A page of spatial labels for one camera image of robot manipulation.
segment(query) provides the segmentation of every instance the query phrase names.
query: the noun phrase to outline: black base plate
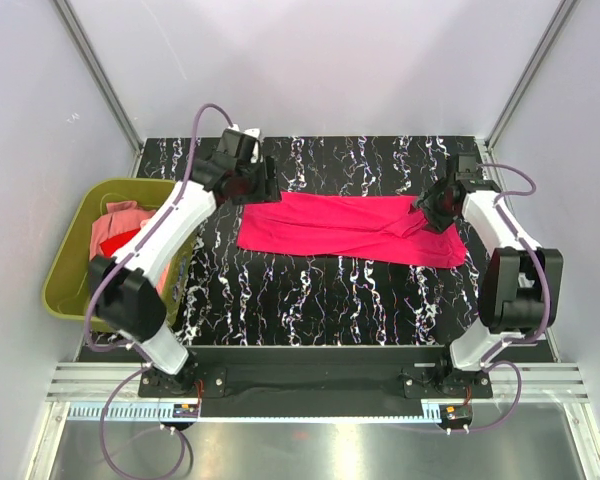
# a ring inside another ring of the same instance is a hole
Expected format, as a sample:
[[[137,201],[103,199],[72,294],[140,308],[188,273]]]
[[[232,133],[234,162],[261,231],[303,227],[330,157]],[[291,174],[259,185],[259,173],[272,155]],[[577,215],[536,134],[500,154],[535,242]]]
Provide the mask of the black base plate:
[[[227,369],[219,365],[205,365],[196,369],[196,381],[201,380],[203,398],[222,398],[227,384]],[[164,376],[154,370],[145,372],[140,379],[139,397],[150,398],[191,398],[197,396],[195,386],[186,392],[179,392]]]
[[[433,367],[403,368],[404,396],[412,399],[454,398],[464,400],[467,398],[466,387],[440,387],[430,382],[429,379],[433,372]],[[482,384],[483,379],[487,380],[486,385]],[[477,373],[476,382],[471,385],[471,398],[493,398],[491,380],[488,374],[484,372]]]

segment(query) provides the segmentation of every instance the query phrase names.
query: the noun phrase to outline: metal floor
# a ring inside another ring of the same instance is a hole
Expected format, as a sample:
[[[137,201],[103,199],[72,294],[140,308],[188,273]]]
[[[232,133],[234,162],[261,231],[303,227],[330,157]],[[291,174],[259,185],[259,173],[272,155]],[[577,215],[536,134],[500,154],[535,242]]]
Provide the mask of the metal floor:
[[[476,405],[486,424],[507,408]],[[147,423],[108,423],[110,451],[123,447]],[[186,431],[195,453],[193,470],[174,479],[584,479],[564,411],[557,405],[520,405],[501,428],[447,437],[437,427],[412,425],[200,423]],[[156,432],[119,450],[114,461],[142,478],[167,472],[179,442]],[[53,480],[117,477],[102,460],[96,422],[67,422]]]

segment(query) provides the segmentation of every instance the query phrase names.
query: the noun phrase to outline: ruler strip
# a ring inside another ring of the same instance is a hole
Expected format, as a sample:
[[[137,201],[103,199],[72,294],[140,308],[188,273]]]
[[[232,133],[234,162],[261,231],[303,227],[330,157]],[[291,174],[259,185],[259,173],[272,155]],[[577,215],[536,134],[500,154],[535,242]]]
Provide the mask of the ruler strip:
[[[73,402],[69,420],[99,421],[105,402]],[[175,402],[114,402],[109,407],[107,422],[194,422],[198,420],[196,404]]]
[[[99,421],[105,402],[73,402],[68,419]],[[422,404],[422,415],[386,417],[208,417],[199,418],[195,404],[174,402],[114,402],[108,422],[204,422],[204,423],[440,423],[440,405]]]

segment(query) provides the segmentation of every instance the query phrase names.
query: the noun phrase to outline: black bracket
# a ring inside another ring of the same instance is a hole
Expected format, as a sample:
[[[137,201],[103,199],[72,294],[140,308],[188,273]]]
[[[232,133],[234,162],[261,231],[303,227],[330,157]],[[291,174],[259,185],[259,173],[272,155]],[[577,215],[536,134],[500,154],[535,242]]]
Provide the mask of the black bracket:
[[[402,369],[404,396],[409,399],[452,398],[493,398],[491,379],[484,372],[462,372],[456,370],[446,381],[436,378],[435,367],[407,367]]]
[[[89,291],[93,295],[116,266],[115,258],[96,255],[89,262]],[[124,330],[144,342],[160,330],[167,314],[155,287],[141,269],[122,268],[98,299],[94,312],[115,330]]]
[[[195,369],[195,380],[186,389],[172,375],[151,369],[140,379],[139,397],[190,398],[196,397],[196,383],[202,381],[203,398],[221,398],[227,384],[227,369],[221,365],[206,365]]]
[[[258,161],[251,158],[258,147]],[[208,159],[196,158],[191,179],[213,192],[218,205],[279,202],[281,199],[273,157],[262,156],[258,139],[226,129]]]
[[[468,193],[500,191],[494,181],[483,178],[479,164],[479,153],[451,155],[447,160],[446,176],[415,200],[413,205],[424,213],[428,229],[441,233],[453,225],[456,217],[462,213],[462,204]]]
[[[551,305],[548,326],[553,325],[558,309],[562,279],[562,254],[553,248],[535,251],[544,270]],[[530,287],[521,287],[518,277],[524,274]],[[521,331],[526,333],[538,328],[544,313],[545,299],[538,273],[525,251],[511,247],[496,248],[491,254],[480,294],[478,312],[480,321],[491,333]]]

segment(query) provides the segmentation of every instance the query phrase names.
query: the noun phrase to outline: stainless steel surface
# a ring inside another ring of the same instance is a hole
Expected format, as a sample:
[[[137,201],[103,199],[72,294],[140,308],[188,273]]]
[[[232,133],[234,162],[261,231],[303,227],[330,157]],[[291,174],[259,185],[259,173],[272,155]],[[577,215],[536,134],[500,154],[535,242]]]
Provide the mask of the stainless steel surface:
[[[566,25],[569,16],[573,12],[575,6],[578,4],[580,0],[562,0],[558,8],[556,9],[555,14],[551,18],[547,29],[545,30],[538,46],[536,47],[533,55],[529,59],[529,63],[522,72],[522,76],[518,80],[516,87],[513,89],[507,104],[505,105],[502,113],[498,117],[496,124],[489,136],[485,139],[487,146],[489,149],[493,149],[498,143],[500,136],[502,135],[503,130],[506,128],[507,123],[509,123],[509,119],[515,112],[520,100],[524,96],[527,88],[533,81],[533,77],[536,75],[536,72],[542,65],[542,62],[546,58],[547,54],[551,50],[551,47],[558,38],[558,35],[562,31],[562,28]]]
[[[476,406],[486,423],[501,415]],[[111,450],[146,424],[111,423]],[[436,427],[412,427],[431,432]],[[186,431],[195,452],[193,471],[179,479],[584,479],[566,417],[555,405],[522,405],[503,427],[486,434],[447,437],[398,425],[198,424]],[[117,464],[131,474],[166,472],[180,448],[156,432],[123,448]],[[116,479],[101,461],[98,425],[67,422],[53,480]]]
[[[69,35],[73,39],[80,55],[85,61],[93,80],[96,82],[98,89],[102,93],[102,96],[111,109],[111,113],[114,118],[118,122],[122,133],[124,133],[127,141],[131,145],[131,148],[135,150],[136,153],[139,153],[142,149],[142,145],[144,142],[140,139],[138,132],[136,132],[135,127],[131,123],[129,116],[124,110],[118,95],[113,90],[111,86],[111,82],[107,78],[107,75],[98,60],[98,57],[91,46],[91,42],[87,37],[87,34],[80,23],[73,7],[71,6],[71,2],[69,0],[53,0],[53,4],[55,5],[58,16],[64,23]]]

